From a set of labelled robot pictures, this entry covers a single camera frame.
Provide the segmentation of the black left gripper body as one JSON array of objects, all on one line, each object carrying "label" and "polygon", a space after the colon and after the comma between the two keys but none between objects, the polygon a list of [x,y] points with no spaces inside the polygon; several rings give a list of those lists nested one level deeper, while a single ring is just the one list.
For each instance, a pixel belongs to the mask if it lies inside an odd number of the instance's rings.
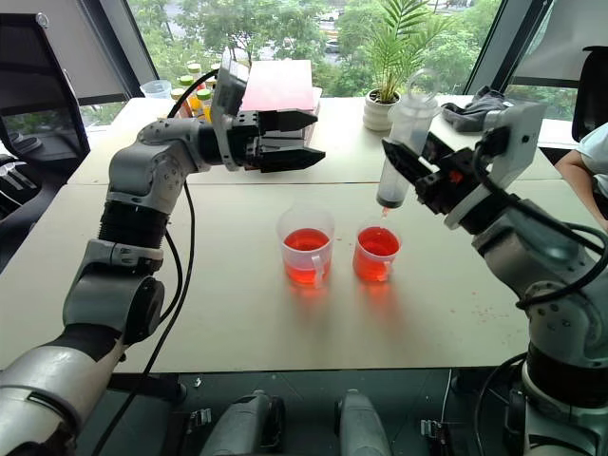
[{"label": "black left gripper body", "polygon": [[262,152],[260,113],[242,111],[234,117],[227,129],[229,143],[229,171],[245,170],[262,171]]}]

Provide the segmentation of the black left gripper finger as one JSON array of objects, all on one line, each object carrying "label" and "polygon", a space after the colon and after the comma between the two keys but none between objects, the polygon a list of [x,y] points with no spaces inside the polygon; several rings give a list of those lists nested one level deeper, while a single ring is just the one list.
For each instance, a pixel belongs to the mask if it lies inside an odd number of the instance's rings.
[{"label": "black left gripper finger", "polygon": [[299,109],[259,111],[262,135],[270,138],[304,138],[317,116]]},{"label": "black left gripper finger", "polygon": [[326,157],[326,153],[309,147],[264,149],[259,155],[259,171],[276,173],[309,168]]}]

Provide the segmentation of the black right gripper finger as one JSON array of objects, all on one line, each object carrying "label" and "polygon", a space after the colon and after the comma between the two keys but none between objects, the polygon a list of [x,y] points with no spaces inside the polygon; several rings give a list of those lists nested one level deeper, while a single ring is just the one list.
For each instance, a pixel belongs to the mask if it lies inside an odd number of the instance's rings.
[{"label": "black right gripper finger", "polygon": [[454,150],[432,132],[427,134],[426,161],[438,162],[443,157],[451,155]]},{"label": "black right gripper finger", "polygon": [[382,144],[386,158],[407,181],[428,180],[433,175],[433,172],[419,161],[420,157],[406,145],[392,139],[383,139]]}]

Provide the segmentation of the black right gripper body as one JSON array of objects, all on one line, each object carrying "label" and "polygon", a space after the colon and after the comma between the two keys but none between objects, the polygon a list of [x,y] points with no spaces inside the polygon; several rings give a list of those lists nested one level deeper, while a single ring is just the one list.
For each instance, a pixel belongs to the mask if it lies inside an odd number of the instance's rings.
[{"label": "black right gripper body", "polygon": [[[448,215],[479,184],[473,173],[472,155],[473,151],[464,147],[430,162],[438,170],[428,180],[415,182],[418,201],[433,214]],[[422,157],[426,159],[426,147]]]}]

